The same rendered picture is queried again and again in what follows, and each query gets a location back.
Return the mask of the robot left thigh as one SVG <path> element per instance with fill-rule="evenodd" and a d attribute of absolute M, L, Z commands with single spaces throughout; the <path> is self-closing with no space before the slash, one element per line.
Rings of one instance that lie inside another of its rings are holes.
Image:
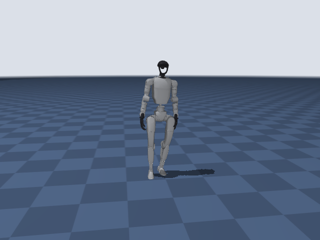
<path fill-rule="evenodd" d="M 175 119 L 171 115 L 166 115 L 166 127 L 165 127 L 165 135 L 164 141 L 161 141 L 161 148 L 165 149 L 166 146 L 169 146 L 173 137 L 174 133 L 174 125 Z"/>

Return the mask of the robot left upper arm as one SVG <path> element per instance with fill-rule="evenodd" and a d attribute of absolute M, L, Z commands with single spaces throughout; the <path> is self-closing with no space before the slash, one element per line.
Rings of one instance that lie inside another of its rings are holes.
<path fill-rule="evenodd" d="M 178 102 L 178 97 L 177 97 L 177 86 L 178 82 L 176 80 L 171 79 L 172 84 L 171 84 L 171 102 L 176 103 Z"/>

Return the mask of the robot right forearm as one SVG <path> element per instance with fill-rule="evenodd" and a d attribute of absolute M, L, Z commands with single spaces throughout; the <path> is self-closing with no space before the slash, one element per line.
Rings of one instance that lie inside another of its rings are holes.
<path fill-rule="evenodd" d="M 144 113 L 144 116 L 145 116 L 147 104 L 148 104 L 148 103 L 144 102 L 144 96 L 143 96 L 142 102 L 141 102 L 140 114 L 139 114 L 140 117 L 141 117 L 141 114 L 142 114 L 142 113 Z"/>

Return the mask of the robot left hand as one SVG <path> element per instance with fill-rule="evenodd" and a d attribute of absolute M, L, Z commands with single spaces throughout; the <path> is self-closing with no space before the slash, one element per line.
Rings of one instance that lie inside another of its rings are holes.
<path fill-rule="evenodd" d="M 176 125 L 177 125 L 177 123 L 178 123 L 178 115 L 177 114 L 175 114 L 174 115 L 174 119 L 175 119 L 175 124 L 174 124 L 174 130 L 176 129 Z"/>

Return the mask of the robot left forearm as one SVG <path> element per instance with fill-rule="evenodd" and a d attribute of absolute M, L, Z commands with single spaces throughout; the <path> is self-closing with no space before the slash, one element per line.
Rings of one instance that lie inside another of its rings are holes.
<path fill-rule="evenodd" d="M 177 114 L 177 117 L 178 117 L 179 116 L 178 115 L 178 102 L 173 103 L 172 108 L 173 108 L 173 116 L 175 117 L 175 114 Z"/>

